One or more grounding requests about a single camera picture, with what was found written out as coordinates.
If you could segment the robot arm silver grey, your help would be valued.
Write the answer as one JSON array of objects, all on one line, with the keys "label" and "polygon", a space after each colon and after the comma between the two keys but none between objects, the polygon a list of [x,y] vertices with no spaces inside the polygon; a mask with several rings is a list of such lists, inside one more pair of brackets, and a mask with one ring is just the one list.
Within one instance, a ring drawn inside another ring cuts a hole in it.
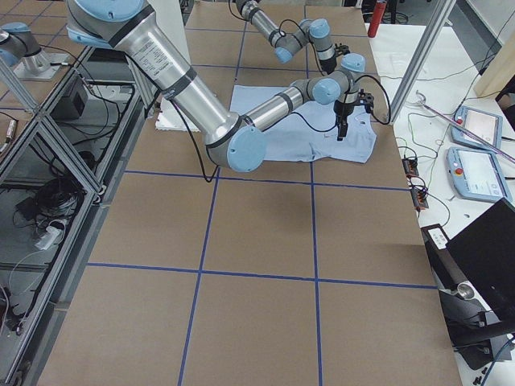
[{"label": "robot arm silver grey", "polygon": [[334,43],[325,18],[305,18],[300,22],[284,19],[277,25],[258,5],[259,1],[234,1],[242,21],[254,26],[274,49],[278,61],[285,64],[307,46],[311,46],[322,75],[335,71],[337,59],[350,53],[347,45]]},{"label": "robot arm silver grey", "polygon": [[266,156],[265,130],[308,101],[334,105],[338,139],[348,130],[348,117],[364,98],[358,87],[364,56],[332,42],[324,18],[304,19],[293,34],[281,30],[256,1],[238,1],[241,18],[251,23],[285,63],[307,45],[315,49],[325,76],[296,80],[248,113],[228,111],[197,75],[157,24],[147,1],[68,1],[68,36],[90,47],[126,54],[175,103],[204,135],[213,163],[237,172],[257,169]]}]

